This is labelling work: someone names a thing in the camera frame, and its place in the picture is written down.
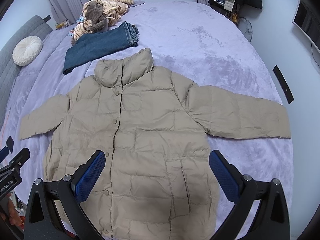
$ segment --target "beige puffer jacket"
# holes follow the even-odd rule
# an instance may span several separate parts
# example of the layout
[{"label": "beige puffer jacket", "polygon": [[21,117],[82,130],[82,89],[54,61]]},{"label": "beige puffer jacket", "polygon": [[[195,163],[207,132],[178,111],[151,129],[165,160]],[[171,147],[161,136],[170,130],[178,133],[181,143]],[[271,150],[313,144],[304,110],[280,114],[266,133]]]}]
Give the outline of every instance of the beige puffer jacket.
[{"label": "beige puffer jacket", "polygon": [[208,164],[206,133],[290,137],[280,104],[199,87],[153,66],[150,49],[123,60],[100,60],[94,73],[67,96],[50,98],[25,116],[20,138],[57,127],[44,160],[49,181],[73,174],[95,150],[105,153],[105,169],[81,204],[103,236],[209,239],[219,188]]}]

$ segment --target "human hand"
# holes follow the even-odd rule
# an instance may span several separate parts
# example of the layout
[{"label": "human hand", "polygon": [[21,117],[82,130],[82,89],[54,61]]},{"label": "human hand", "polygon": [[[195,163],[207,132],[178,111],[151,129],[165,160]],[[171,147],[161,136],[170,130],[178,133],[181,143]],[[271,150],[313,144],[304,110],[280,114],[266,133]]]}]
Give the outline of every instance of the human hand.
[{"label": "human hand", "polygon": [[[16,211],[11,199],[9,199],[9,201],[8,201],[8,210],[9,210],[9,214],[10,214],[10,218],[9,218],[10,224],[20,226],[22,221],[21,221],[21,218],[19,217],[19,214]],[[5,215],[2,213],[0,213],[0,215],[1,215],[2,219],[5,220]]]}]

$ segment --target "metal screw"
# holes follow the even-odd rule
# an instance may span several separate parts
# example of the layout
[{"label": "metal screw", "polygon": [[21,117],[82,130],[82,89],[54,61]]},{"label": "metal screw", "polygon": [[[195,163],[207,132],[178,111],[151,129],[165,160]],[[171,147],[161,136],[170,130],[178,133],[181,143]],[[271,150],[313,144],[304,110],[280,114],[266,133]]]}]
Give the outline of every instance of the metal screw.
[{"label": "metal screw", "polygon": [[273,179],[272,182],[276,185],[280,185],[280,181],[279,179]]},{"label": "metal screw", "polygon": [[243,175],[243,178],[244,178],[246,181],[252,180],[252,177],[251,177],[249,174],[244,174],[244,175]]},{"label": "metal screw", "polygon": [[69,181],[71,179],[71,175],[65,175],[64,177],[63,177],[63,180],[64,181]]},{"label": "metal screw", "polygon": [[40,183],[41,183],[41,179],[36,179],[36,180],[35,180],[35,184],[36,184],[36,185],[39,185]]}]

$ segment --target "jacket sleeve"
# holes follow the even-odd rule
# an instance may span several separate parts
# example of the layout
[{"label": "jacket sleeve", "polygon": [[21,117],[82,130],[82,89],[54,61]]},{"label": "jacket sleeve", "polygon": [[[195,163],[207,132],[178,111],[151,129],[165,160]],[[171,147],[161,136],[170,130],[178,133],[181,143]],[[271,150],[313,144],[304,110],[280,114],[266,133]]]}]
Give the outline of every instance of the jacket sleeve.
[{"label": "jacket sleeve", "polygon": [[214,86],[191,87],[185,109],[213,136],[291,138],[285,107],[267,99],[234,94]]},{"label": "jacket sleeve", "polygon": [[20,140],[56,128],[66,117],[70,99],[63,95],[49,98],[42,106],[24,116],[20,125]]}]

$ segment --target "white pleated cushion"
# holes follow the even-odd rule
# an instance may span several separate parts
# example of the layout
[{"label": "white pleated cushion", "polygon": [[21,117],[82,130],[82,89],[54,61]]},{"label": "white pleated cushion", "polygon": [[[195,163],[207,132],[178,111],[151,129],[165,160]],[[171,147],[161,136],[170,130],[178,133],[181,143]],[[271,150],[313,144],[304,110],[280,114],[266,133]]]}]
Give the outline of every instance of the white pleated cushion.
[{"label": "white pleated cushion", "polygon": [[42,41],[37,36],[29,36],[20,41],[14,48],[12,59],[18,66],[26,66],[40,53]]}]

